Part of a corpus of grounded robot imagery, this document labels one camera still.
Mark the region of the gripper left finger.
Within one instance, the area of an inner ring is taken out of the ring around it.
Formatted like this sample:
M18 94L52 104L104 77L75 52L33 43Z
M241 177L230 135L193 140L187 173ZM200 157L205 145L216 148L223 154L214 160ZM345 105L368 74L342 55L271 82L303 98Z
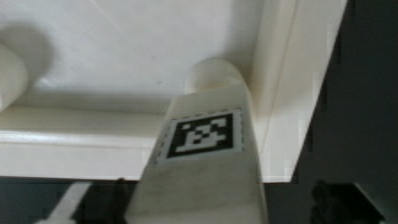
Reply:
M129 224L127 208L138 182L75 182L66 190L54 210L34 224Z

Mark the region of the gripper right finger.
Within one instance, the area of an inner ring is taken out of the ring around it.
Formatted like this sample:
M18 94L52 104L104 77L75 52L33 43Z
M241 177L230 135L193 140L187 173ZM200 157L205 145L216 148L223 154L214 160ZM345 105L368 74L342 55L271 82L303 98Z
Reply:
M312 224L392 224L392 199L370 185L319 180L312 197Z

